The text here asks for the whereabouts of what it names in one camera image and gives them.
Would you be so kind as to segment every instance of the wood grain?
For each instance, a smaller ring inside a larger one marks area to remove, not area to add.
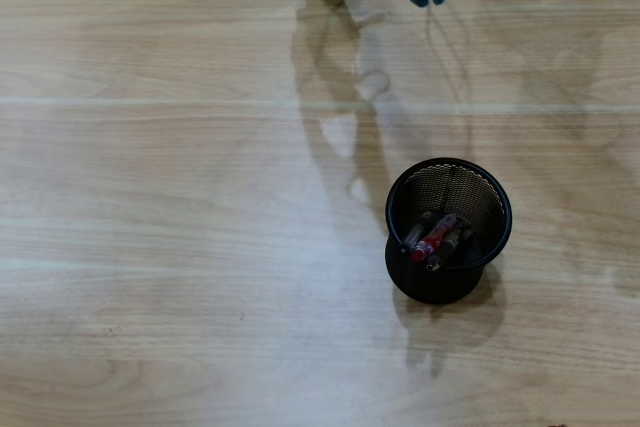
[[[0,0],[0,425],[640,424],[640,0]],[[514,208],[461,302],[388,190]]]

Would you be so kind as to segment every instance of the pen holder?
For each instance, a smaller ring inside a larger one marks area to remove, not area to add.
[[[456,254],[450,268],[430,272],[400,252],[414,219],[425,211],[455,214],[473,228],[465,252]],[[426,160],[402,174],[387,198],[386,219],[389,275],[404,294],[427,304],[448,304],[470,293],[507,244],[512,223],[498,181],[471,162],[449,158]]]

